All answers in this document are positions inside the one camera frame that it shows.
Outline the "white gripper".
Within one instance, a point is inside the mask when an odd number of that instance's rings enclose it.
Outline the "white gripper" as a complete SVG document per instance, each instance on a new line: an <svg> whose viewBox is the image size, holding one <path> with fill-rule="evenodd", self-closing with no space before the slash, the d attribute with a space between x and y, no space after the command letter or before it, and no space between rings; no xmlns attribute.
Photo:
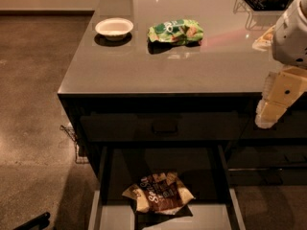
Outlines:
<svg viewBox="0 0 307 230"><path fill-rule="evenodd" d="M294 104L307 90L307 70L295 66L284 67L275 77L268 96L256 108L255 124L259 128L273 127L286 108Z"/></svg>

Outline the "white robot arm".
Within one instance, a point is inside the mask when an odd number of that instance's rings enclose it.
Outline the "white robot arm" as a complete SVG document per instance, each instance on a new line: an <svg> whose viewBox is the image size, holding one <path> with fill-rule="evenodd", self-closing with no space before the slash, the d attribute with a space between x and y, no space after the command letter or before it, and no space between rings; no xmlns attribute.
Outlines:
<svg viewBox="0 0 307 230"><path fill-rule="evenodd" d="M307 90L307 0L294 0L252 47L271 48L283 64L278 73L269 72L256 108L255 124L271 128Z"/></svg>

